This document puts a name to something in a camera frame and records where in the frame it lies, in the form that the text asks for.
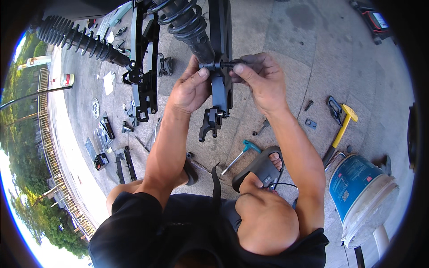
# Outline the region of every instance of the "black sandal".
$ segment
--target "black sandal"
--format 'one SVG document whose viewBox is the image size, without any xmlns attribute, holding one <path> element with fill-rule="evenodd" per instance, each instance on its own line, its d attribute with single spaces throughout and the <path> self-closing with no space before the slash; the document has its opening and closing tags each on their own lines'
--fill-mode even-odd
<svg viewBox="0 0 429 268">
<path fill-rule="evenodd" d="M 244 178 L 253 172 L 261 182 L 264 184 L 264 187 L 268 187 L 271 182 L 277 179 L 280 176 L 280 171 L 274 166 L 272 161 L 269 158 L 269 155 L 272 153 L 278 153 L 281 160 L 281 169 L 284 168 L 283 156 L 281 154 L 280 148 L 278 146 L 271 146 L 262 151 L 253 161 L 248 165 L 242 172 L 233 178 L 233 188 L 236 192 L 240 192 L 240 185 L 243 182 Z"/>
<path fill-rule="evenodd" d="M 186 185 L 194 185 L 198 181 L 198 174 L 195 172 L 195 169 L 192 167 L 192 164 L 188 159 L 185 160 L 183 169 L 185 170 L 186 175 L 188 175 L 188 182 Z"/>
</svg>

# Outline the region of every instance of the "metal fence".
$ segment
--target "metal fence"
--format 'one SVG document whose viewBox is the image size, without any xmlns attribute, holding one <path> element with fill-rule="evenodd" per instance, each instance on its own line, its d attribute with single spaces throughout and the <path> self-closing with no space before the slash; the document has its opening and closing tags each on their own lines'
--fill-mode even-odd
<svg viewBox="0 0 429 268">
<path fill-rule="evenodd" d="M 39 74 L 39 89 L 38 91 L 48 90 L 49 86 L 49 70 L 48 68 L 42 68 Z M 65 180 L 64 174 L 61 171 L 60 163 L 58 162 L 58 157 L 55 152 L 54 143 L 52 142 L 51 128 L 49 125 L 48 117 L 48 94 L 40 94 L 37 98 L 38 103 L 38 112 L 39 112 L 39 127 L 40 134 L 42 137 L 43 152 L 45 154 L 45 159 L 48 164 L 49 171 L 52 178 L 55 181 L 56 188 L 60 193 L 64 203 L 66 204 L 67 210 L 70 213 L 70 216 L 74 219 L 75 223 L 78 225 L 75 232 L 78 230 L 82 231 L 84 234 L 81 239 L 86 238 L 90 240 L 95 233 L 95 228 L 84 215 L 80 204 L 76 202 L 76 199 L 73 193 L 70 191 L 69 185 Z"/>
</svg>

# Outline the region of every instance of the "black t-shirt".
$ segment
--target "black t-shirt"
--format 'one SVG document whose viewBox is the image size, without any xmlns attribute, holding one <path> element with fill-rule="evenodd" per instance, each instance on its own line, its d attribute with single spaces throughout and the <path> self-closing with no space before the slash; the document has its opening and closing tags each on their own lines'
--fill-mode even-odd
<svg viewBox="0 0 429 268">
<path fill-rule="evenodd" d="M 194 200 L 187 202 L 178 196 L 176 200 L 182 203 L 177 206 L 170 197 L 163 213 L 153 196 L 122 192 L 113 203 L 112 216 L 88 245 L 94 266 L 174 267 L 184 254 L 203 252 L 209 253 L 220 268 L 324 267 L 329 241 L 323 228 L 276 256 L 257 255 L 243 249 L 231 223 L 210 209 L 211 197 L 187 196 Z"/>
</svg>

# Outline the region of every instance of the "black coil spring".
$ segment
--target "black coil spring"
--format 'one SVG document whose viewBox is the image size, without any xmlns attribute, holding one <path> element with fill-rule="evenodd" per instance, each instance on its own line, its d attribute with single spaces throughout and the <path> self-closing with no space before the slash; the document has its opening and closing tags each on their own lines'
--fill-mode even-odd
<svg viewBox="0 0 429 268">
<path fill-rule="evenodd" d="M 173 3 L 174 1 L 175 0 L 165 0 L 159 5 L 153 4 L 148 9 L 148 14 L 154 14 L 162 10 L 169 4 Z M 171 23 L 177 20 L 179 17 L 185 15 L 187 12 L 193 13 L 192 10 L 194 9 L 195 13 L 190 20 L 178 27 L 174 27 L 173 24 L 170 24 L 167 30 L 169 33 L 174 34 L 174 37 L 179 41 L 188 40 L 203 33 L 205 31 L 205 28 L 207 27 L 207 23 L 205 19 L 201 16 L 202 10 L 201 7 L 196 4 L 196 1 L 197 0 L 190 0 L 190 2 L 188 2 L 185 7 L 177 11 L 172 16 L 169 16 L 168 18 L 165 16 L 165 14 L 162 14 L 158 19 L 159 25 L 166 25 L 168 23 Z M 198 24 L 194 27 L 191 27 L 191 25 L 193 25 L 196 21 L 198 21 Z"/>
<path fill-rule="evenodd" d="M 97 60 L 104 61 L 110 52 L 113 49 L 112 44 L 108 43 L 105 39 L 101 39 L 99 35 L 97 35 L 94 39 L 94 32 L 91 31 L 86 34 L 86 28 L 83 28 L 79 31 L 79 24 L 73 28 L 74 22 L 60 17 L 60 16 L 48 16 L 39 28 L 37 32 L 37 38 L 42 40 L 45 43 L 49 43 L 51 45 L 59 46 L 61 44 L 61 48 L 63 48 L 67 43 L 67 50 L 70 50 L 72 47 L 72 41 L 75 37 L 79 37 L 79 40 L 76 44 L 75 53 L 79 50 L 79 46 L 83 44 L 84 39 L 87 39 L 85 47 L 82 48 L 82 55 L 89 50 L 89 57 L 94 56 L 94 53 L 98 47 L 100 47 L 100 51 L 98 55 L 95 57 Z M 91 40 L 95 40 L 95 43 L 90 45 Z"/>
</svg>

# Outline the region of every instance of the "blue bucket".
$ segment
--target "blue bucket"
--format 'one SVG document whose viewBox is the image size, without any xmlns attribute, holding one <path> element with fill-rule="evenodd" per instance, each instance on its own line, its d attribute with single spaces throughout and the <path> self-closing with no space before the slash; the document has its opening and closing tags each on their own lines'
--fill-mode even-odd
<svg viewBox="0 0 429 268">
<path fill-rule="evenodd" d="M 349 248 L 361 245 L 389 216 L 399 194 L 394 177 L 388 176 L 358 154 L 337 166 L 329 193 L 343 225 L 342 240 Z"/>
</svg>

